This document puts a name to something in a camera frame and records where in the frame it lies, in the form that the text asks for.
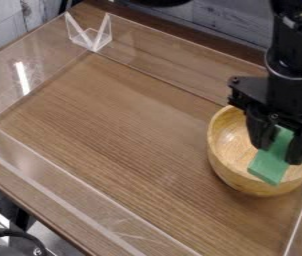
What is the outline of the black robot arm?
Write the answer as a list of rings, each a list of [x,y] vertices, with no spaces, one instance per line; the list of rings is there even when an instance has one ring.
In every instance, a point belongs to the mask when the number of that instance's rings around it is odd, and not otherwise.
[[[270,0],[273,38],[265,54],[266,77],[234,77],[229,104],[246,115],[253,146],[267,150],[286,128],[293,139],[285,161],[302,164],[302,0]]]

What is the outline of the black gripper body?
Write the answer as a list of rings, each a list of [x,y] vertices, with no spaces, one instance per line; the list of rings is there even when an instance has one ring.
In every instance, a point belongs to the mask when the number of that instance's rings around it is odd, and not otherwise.
[[[277,125],[302,130],[302,72],[270,70],[266,77],[234,76],[229,81],[229,104],[245,114],[259,109],[278,117]]]

